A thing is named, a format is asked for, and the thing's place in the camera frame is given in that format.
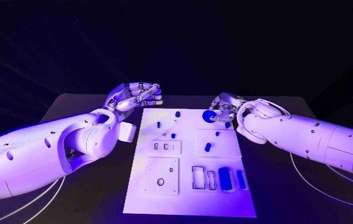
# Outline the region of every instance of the white board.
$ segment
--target white board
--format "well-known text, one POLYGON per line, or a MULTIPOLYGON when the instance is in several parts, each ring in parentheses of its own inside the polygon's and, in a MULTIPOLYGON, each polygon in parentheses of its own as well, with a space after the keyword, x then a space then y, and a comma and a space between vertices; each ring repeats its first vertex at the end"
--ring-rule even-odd
POLYGON ((143 108, 122 213, 256 217, 233 126, 205 123, 202 112, 143 108), (228 169, 230 190, 220 188, 221 167, 228 169))

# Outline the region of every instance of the table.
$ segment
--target table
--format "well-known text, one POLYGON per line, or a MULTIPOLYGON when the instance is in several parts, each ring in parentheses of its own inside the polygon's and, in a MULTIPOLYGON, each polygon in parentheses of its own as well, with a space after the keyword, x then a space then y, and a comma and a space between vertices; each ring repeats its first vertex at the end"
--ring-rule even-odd
MULTIPOLYGON (((99 108, 106 95, 61 94, 54 100, 41 122, 90 112, 99 108)), ((162 96, 158 108, 207 109, 215 96, 162 96)), ((299 97, 244 96, 263 98, 289 113, 313 118, 299 97)), ((135 108, 126 122, 136 125, 133 142, 119 142, 109 155, 66 176, 60 192, 30 223, 351 223, 353 206, 329 199, 299 178, 289 153, 249 142, 237 134, 241 162, 257 218, 168 216, 122 214, 133 149, 142 108, 135 108)), ((293 156, 296 167, 311 184, 336 198, 353 202, 353 184, 329 171, 324 164, 293 156)), ((47 194, 2 223, 22 223, 50 200, 57 185, 47 194)), ((0 216, 21 207, 45 189, 0 200, 0 216)))

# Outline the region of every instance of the white cable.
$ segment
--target white cable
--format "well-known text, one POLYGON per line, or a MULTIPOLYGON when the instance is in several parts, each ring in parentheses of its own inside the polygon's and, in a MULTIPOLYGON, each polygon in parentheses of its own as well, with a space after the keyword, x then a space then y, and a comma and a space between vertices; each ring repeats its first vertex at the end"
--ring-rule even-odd
POLYGON ((11 216, 14 213, 17 213, 19 210, 22 210, 45 193, 47 191, 50 190, 50 188, 53 187, 53 185, 56 184, 58 180, 56 180, 51 184, 51 186, 45 189, 45 191, 25 204, 22 205, 15 211, 12 211, 8 215, 2 216, 0 218, 0 220, 5 219, 8 216, 11 216))
POLYGON ((306 183, 306 184, 308 184, 308 185, 309 185, 309 186, 311 186, 319 193, 322 193, 325 196, 328 196, 328 197, 332 198, 334 200, 336 200, 336 201, 345 203, 347 205, 353 205, 353 203, 348 203, 348 202, 345 202, 345 201, 336 199, 335 197, 332 197, 332 196, 329 196, 326 193, 324 193, 321 190, 318 190, 318 189, 308 183, 308 181, 305 180, 303 176, 300 175, 300 173, 299 173, 299 171, 298 171, 298 168, 296 168, 296 166, 295 166, 293 160, 292 160, 292 165, 293 165, 295 171, 296 171, 296 173, 299 174, 299 177, 302 178, 302 180, 305 181, 305 183, 306 183))
POLYGON ((31 217, 22 224, 25 224, 25 223, 28 223, 28 222, 31 221, 31 219, 40 214, 40 212, 44 210, 44 208, 45 208, 45 207, 48 206, 48 204, 51 203, 51 201, 53 201, 53 199, 54 199, 54 197, 56 197, 56 195, 57 195, 57 192, 58 192, 58 190, 60 190, 63 180, 64 180, 64 177, 61 178, 60 186, 58 186, 57 191, 56 191, 56 193, 54 193, 54 195, 53 195, 50 201, 47 202, 45 206, 41 208, 41 210, 38 211, 38 213, 37 213, 37 214, 35 214, 35 215, 34 215, 34 216, 32 216, 32 217, 31 217))
POLYGON ((349 179, 344 174, 341 174, 328 164, 326 167, 331 169, 331 171, 334 171, 342 178, 345 178, 348 181, 353 182, 353 179, 349 179))
MULTIPOLYGON (((276 107, 286 113, 286 115, 289 115, 287 111, 286 111, 280 106, 277 106, 275 103, 272 103, 272 102, 269 102, 269 101, 266 101, 266 102, 270 103, 272 105, 275 105, 275 106, 276 106, 276 107)), ((306 181, 306 179, 303 178, 303 176, 302 176, 300 173, 299 173, 299 170, 298 170, 298 168, 296 168, 296 165, 295 165, 295 163, 293 163, 293 160, 292 160, 292 166, 293 166, 293 168, 295 168, 296 173, 299 174, 300 179, 302 179, 302 180, 305 181, 305 183, 312 187, 313 190, 316 190, 316 191, 318 191, 321 194, 324 194, 326 197, 329 197, 329 198, 332 198, 334 200, 342 202, 344 204, 353 205, 353 203, 348 203, 348 202, 345 202, 345 201, 336 199, 335 197, 329 196, 326 193, 324 193, 321 190, 318 190, 318 189, 309 184, 309 182, 306 181)), ((341 177, 344 177, 345 179, 348 179, 348 180, 353 182, 353 180, 351 180, 348 177, 345 177, 339 172, 336 172, 329 166, 328 166, 328 168, 329 168, 329 169, 331 169, 331 170, 332 170, 341 177)))

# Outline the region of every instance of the black backdrop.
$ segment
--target black backdrop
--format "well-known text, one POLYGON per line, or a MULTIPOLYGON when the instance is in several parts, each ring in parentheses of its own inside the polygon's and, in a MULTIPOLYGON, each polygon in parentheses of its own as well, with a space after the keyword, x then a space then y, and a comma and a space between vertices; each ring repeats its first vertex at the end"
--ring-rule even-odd
POLYGON ((0 132, 60 93, 156 82, 164 94, 300 96, 353 112, 351 0, 0 0, 0 132))

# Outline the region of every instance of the white robotic arm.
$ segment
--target white robotic arm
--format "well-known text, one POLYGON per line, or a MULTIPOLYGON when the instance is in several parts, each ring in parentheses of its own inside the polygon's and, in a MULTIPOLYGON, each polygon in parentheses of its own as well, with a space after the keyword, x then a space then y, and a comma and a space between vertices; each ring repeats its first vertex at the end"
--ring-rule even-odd
POLYGON ((0 137, 0 198, 32 191, 105 157, 116 140, 130 142, 132 108, 162 103, 159 85, 120 84, 90 113, 15 130, 0 137))
POLYGON ((208 110, 218 104, 220 115, 211 121, 231 121, 236 117, 240 133, 251 142, 269 143, 292 154, 353 172, 353 129, 289 115, 276 104, 221 93, 208 110))

